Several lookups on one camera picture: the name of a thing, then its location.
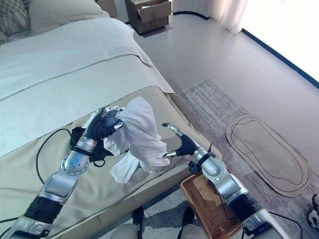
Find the white duvet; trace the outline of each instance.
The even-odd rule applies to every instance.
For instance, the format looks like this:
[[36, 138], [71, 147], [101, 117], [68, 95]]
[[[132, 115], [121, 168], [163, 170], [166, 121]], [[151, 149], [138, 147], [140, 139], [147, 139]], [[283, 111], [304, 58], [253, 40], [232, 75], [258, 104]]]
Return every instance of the white duvet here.
[[173, 93], [133, 31], [112, 18], [5, 44], [0, 56], [0, 156], [142, 88]]
[[97, 62], [136, 55], [153, 65], [134, 31], [109, 18], [77, 21], [0, 46], [0, 99]]

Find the gray pillow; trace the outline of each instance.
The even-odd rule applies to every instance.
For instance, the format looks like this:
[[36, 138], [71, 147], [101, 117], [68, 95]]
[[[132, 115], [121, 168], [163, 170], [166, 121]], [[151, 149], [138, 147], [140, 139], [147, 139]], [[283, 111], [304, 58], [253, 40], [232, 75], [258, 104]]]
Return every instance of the gray pillow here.
[[0, 31], [9, 36], [30, 27], [29, 15], [22, 0], [0, 0]]
[[32, 0], [29, 4], [31, 35], [74, 21], [110, 17], [94, 0]]

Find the black cable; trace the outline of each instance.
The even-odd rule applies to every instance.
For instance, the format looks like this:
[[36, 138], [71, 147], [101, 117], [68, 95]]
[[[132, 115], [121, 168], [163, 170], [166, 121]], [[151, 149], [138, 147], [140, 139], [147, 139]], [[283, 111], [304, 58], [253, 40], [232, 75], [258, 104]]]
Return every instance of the black cable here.
[[11, 222], [11, 221], [15, 221], [15, 220], [17, 220], [17, 219], [18, 219], [18, 217], [16, 217], [16, 218], [10, 218], [10, 219], [5, 219], [5, 220], [0, 221], [0, 223]]
[[38, 166], [39, 154], [40, 154], [42, 148], [44, 147], [44, 145], [48, 142], [48, 140], [49, 140], [52, 136], [54, 136], [56, 133], [58, 133], [58, 132], [60, 132], [60, 131], [62, 131], [62, 130], [67, 131], [67, 132], [69, 133], [69, 135], [70, 135], [71, 140], [73, 141], [73, 143], [76, 144], [76, 142], [75, 142], [75, 141], [73, 140], [73, 138], [72, 138], [71, 132], [70, 132], [68, 129], [66, 129], [66, 128], [61, 128], [61, 129], [58, 129], [57, 131], [53, 132], [53, 133], [43, 142], [43, 144], [41, 145], [40, 149], [38, 150], [38, 153], [36, 154], [36, 158], [35, 158], [36, 174], [38, 175], [38, 178], [40, 179], [40, 181], [41, 181], [42, 184], [44, 184], [44, 181], [43, 181], [43, 179], [41, 178], [40, 173], [39, 173], [39, 166]]
[[295, 220], [293, 220], [291, 218], [287, 218], [285, 216], [279, 215], [277, 213], [273, 213], [273, 212], [269, 212], [269, 213], [296, 223], [298, 225], [298, 227], [300, 228], [300, 239], [303, 239], [303, 228], [301, 227], [299, 222], [297, 222], [297, 221], [295, 221]]
[[8, 228], [7, 230], [5, 230], [1, 235], [0, 235], [0, 238], [2, 238], [3, 236], [4, 236], [4, 234], [6, 234], [7, 233], [7, 231], [9, 231], [11, 229], [11, 227], [10, 228]]
[[236, 217], [232, 217], [232, 218], [228, 218], [228, 217], [227, 217], [227, 213], [226, 213], [226, 209], [225, 209], [225, 207], [224, 207], [223, 200], [221, 199], [220, 194], [218, 194], [218, 196], [219, 196], [219, 198], [220, 198], [220, 200], [221, 200], [221, 205], [223, 206], [226, 219], [227, 219], [227, 220], [234, 220], [234, 219], [236, 219]]

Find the crumpled white towel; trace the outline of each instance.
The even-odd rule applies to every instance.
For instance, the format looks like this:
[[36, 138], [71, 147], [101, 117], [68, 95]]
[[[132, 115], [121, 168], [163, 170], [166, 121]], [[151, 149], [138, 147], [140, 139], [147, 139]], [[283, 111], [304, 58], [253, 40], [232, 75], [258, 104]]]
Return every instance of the crumpled white towel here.
[[122, 129], [105, 139], [106, 148], [121, 153], [130, 149], [127, 155], [114, 165], [110, 171], [119, 183], [128, 183], [139, 163], [141, 168], [152, 173], [159, 166], [170, 164], [169, 159], [162, 156], [167, 153], [166, 143], [160, 140], [151, 106], [142, 97], [131, 100], [117, 118], [124, 122]]

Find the cardboard box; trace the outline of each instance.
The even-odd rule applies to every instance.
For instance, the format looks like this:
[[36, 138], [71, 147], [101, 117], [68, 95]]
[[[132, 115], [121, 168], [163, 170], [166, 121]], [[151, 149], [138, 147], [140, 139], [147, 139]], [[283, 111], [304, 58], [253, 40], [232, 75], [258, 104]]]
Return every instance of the cardboard box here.
[[130, 24], [144, 33], [168, 24], [171, 2], [168, 0], [125, 0]]

